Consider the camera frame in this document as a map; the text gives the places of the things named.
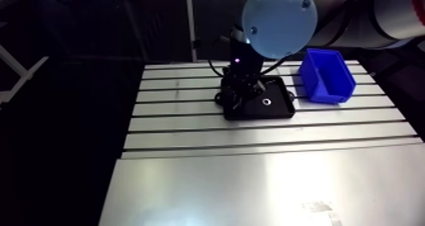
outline black tray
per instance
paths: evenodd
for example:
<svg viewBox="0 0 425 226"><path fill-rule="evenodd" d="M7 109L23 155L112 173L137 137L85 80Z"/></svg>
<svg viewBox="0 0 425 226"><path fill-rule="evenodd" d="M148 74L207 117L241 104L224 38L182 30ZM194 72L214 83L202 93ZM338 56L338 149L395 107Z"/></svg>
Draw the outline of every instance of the black tray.
<svg viewBox="0 0 425 226"><path fill-rule="evenodd" d="M293 94L288 92L280 77L261 77L260 81L265 84L266 91L241 107L233 109L231 106L224 107L226 120L255 120L291 118L295 114L293 107ZM221 90L227 87L226 80L221 80Z"/></svg>

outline blue plastic bin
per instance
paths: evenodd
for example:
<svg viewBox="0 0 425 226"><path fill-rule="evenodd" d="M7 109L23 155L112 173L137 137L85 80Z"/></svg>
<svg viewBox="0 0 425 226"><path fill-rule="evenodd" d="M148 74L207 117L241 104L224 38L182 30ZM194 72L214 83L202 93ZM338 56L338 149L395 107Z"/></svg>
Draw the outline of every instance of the blue plastic bin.
<svg viewBox="0 0 425 226"><path fill-rule="evenodd" d="M353 76L338 51L307 49L300 74L313 102L343 103L355 88Z"/></svg>

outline light blue joint cover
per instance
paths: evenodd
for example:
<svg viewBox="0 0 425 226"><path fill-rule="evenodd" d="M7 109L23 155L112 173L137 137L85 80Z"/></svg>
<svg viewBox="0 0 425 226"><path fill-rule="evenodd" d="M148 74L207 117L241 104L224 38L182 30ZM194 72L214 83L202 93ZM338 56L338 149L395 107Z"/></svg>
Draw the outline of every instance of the light blue joint cover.
<svg viewBox="0 0 425 226"><path fill-rule="evenodd" d="M300 51L317 25L313 0L247 0L242 28L251 46L267 58L284 58Z"/></svg>

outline aluminum table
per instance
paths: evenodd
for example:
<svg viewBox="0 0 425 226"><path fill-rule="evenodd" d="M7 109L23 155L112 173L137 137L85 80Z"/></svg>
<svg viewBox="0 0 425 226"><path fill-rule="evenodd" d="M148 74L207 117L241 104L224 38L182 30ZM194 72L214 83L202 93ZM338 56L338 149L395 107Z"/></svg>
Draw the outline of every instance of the aluminum table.
<svg viewBox="0 0 425 226"><path fill-rule="evenodd" d="M425 148L401 112L356 61L350 100L310 103L299 65L270 73L293 118L244 122L223 119L205 63L146 66L100 225L423 223Z"/></svg>

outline dark background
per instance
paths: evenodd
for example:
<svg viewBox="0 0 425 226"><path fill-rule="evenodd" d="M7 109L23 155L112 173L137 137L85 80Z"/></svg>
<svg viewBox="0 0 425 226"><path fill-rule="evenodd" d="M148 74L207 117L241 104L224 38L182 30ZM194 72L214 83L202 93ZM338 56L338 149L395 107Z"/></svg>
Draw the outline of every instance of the dark background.
<svg viewBox="0 0 425 226"><path fill-rule="evenodd" d="M196 38L228 35L233 10L232 0L194 0ZM0 225L97 225L144 65L192 60L186 0L1 0L1 22L0 44L24 67L51 58L1 106ZM424 136L418 45L340 51ZM228 53L224 43L197 51L200 60ZM17 80L0 62L0 91Z"/></svg>

